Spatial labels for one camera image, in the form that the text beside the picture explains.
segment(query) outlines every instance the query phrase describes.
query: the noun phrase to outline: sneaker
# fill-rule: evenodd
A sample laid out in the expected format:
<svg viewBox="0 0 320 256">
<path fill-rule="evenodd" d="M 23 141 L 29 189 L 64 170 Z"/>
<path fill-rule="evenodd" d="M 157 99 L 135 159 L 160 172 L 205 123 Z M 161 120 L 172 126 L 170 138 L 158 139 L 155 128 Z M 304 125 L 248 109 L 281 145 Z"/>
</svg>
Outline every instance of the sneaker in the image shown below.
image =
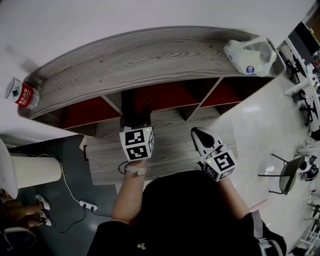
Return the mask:
<svg viewBox="0 0 320 256">
<path fill-rule="evenodd" d="M 43 209 L 50 210 L 50 204 L 39 194 L 35 196 L 35 199 L 42 204 Z"/>
<path fill-rule="evenodd" d="M 42 222 L 43 224 L 46 224 L 47 226 L 52 226 L 51 220 L 47 217 L 47 215 L 44 213 L 43 210 L 38 210 L 37 212 L 40 216 L 39 221 Z"/>
</svg>

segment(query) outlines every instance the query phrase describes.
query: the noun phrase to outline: white plastic bag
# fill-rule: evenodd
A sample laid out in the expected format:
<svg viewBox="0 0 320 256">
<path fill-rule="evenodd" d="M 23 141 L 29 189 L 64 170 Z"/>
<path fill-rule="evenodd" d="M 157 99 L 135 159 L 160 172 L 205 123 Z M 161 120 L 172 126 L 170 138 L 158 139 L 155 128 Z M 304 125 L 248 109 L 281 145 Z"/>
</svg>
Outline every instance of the white plastic bag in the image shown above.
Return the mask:
<svg viewBox="0 0 320 256">
<path fill-rule="evenodd" d="M 267 76 L 277 58 L 277 53 L 262 36 L 246 42 L 230 40 L 223 50 L 233 66 L 245 75 Z"/>
</svg>

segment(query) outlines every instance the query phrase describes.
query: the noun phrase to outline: black sleeve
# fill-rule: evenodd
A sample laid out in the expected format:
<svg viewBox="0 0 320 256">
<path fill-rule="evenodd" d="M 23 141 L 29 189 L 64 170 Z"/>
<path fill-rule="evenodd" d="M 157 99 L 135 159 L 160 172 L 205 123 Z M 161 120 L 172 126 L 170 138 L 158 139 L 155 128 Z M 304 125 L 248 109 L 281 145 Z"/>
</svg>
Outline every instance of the black sleeve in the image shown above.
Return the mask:
<svg viewBox="0 0 320 256">
<path fill-rule="evenodd" d="M 120 221 L 109 221 L 98 226 L 87 256 L 128 253 L 137 246 L 133 228 Z"/>
<path fill-rule="evenodd" d="M 240 225 L 240 237 L 245 239 L 244 241 L 241 241 L 242 245 L 245 245 L 245 250 L 249 253 L 249 251 L 252 249 L 255 252 L 260 250 L 258 240 L 254 237 L 254 221 L 251 213 L 248 213 L 246 216 L 243 217 L 243 219 L 239 223 Z M 269 230 L 269 228 L 266 226 L 264 222 L 262 222 L 263 225 L 263 237 L 267 240 L 274 240 L 278 243 L 278 245 L 281 248 L 282 254 L 286 255 L 287 253 L 287 245 L 284 240 L 284 238 L 276 233 L 273 233 Z"/>
</svg>

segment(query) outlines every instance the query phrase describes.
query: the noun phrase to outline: white watch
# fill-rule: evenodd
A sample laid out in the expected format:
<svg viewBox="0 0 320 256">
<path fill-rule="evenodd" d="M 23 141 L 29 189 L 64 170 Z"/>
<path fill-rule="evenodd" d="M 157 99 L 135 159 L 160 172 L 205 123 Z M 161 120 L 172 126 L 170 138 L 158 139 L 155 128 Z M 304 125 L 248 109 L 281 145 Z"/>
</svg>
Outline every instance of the white watch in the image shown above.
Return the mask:
<svg viewBox="0 0 320 256">
<path fill-rule="evenodd" d="M 147 168 L 145 167 L 136 167 L 136 166 L 133 166 L 131 164 L 128 164 L 126 167 L 125 167 L 125 170 L 126 171 L 129 171 L 131 173 L 134 173 L 138 176 L 142 176 L 142 175 L 145 175 L 146 174 L 146 170 Z"/>
</svg>

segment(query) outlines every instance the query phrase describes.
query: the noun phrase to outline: red panel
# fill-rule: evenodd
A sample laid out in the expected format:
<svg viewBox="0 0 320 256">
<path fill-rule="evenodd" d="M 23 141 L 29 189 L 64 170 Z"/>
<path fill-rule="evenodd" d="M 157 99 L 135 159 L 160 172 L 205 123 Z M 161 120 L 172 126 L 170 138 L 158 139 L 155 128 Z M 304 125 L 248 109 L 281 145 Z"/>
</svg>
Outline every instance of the red panel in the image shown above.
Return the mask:
<svg viewBox="0 0 320 256">
<path fill-rule="evenodd" d="M 223 79 L 209 95 L 209 97 L 206 98 L 201 107 L 236 103 L 240 101 L 241 99 L 235 93 L 232 86 L 230 86 L 228 82 Z"/>
<path fill-rule="evenodd" d="M 133 90 L 134 93 L 143 94 L 151 101 L 152 110 L 200 103 L 182 81 L 155 84 Z"/>
<path fill-rule="evenodd" d="M 88 99 L 63 108 L 64 129 L 120 117 L 103 98 Z"/>
</svg>

